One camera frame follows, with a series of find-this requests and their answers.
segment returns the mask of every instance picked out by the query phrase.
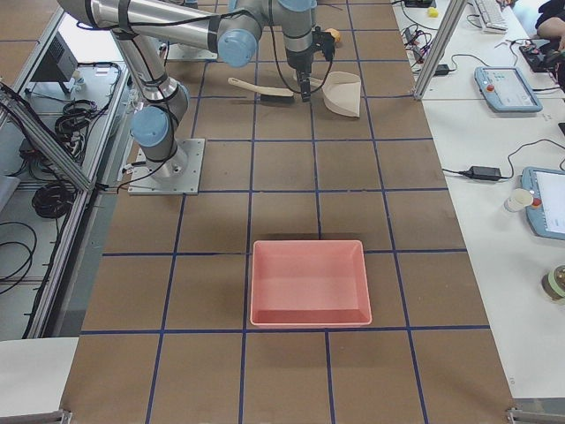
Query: dustpan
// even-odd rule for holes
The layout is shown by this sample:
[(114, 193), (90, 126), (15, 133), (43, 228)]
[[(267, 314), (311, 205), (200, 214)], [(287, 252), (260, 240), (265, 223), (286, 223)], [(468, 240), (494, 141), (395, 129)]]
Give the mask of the dustpan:
[[(310, 78), (313, 87), (321, 85), (320, 79)], [(321, 88), (324, 104), (332, 112), (346, 117), (359, 117), (361, 79), (348, 72), (330, 72)]]

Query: pink tray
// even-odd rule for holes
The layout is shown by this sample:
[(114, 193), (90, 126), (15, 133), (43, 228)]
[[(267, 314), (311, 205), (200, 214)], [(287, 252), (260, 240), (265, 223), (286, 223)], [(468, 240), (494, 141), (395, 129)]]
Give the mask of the pink tray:
[(361, 242), (256, 241), (250, 320), (278, 329), (370, 324)]

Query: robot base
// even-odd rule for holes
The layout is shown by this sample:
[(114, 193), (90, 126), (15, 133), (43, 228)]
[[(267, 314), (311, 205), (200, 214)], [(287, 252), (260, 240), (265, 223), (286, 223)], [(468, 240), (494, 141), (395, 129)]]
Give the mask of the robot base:
[(169, 47), (169, 61), (198, 62), (201, 60), (216, 60), (218, 55), (211, 51), (191, 46), (173, 44)]
[[(205, 141), (204, 139), (177, 140), (177, 144), (178, 148), (182, 148), (188, 156), (185, 172), (167, 179), (155, 179), (152, 177), (143, 178), (149, 173), (149, 169), (145, 166), (134, 168), (132, 179), (143, 179), (129, 185), (129, 194), (198, 194)], [(141, 149), (136, 160), (145, 161), (145, 155)]]

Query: blue joint cap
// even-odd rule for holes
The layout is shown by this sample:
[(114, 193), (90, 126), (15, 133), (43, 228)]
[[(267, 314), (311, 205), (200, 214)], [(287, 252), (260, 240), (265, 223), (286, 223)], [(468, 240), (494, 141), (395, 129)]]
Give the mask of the blue joint cap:
[(230, 29), (218, 40), (218, 55), (234, 68), (248, 64), (255, 51), (257, 51), (257, 40), (246, 29)]
[(289, 11), (309, 11), (312, 9), (312, 0), (279, 0), (279, 4)]
[(169, 132), (167, 114), (155, 106), (149, 106), (133, 115), (132, 134), (144, 148), (153, 148), (161, 143)]

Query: keyboard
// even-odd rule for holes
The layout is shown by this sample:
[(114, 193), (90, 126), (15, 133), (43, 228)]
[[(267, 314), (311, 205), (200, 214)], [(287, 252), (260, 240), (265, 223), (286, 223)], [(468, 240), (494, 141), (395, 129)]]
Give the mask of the keyboard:
[(509, 26), (496, 0), (471, 0), (484, 33), (505, 34)]

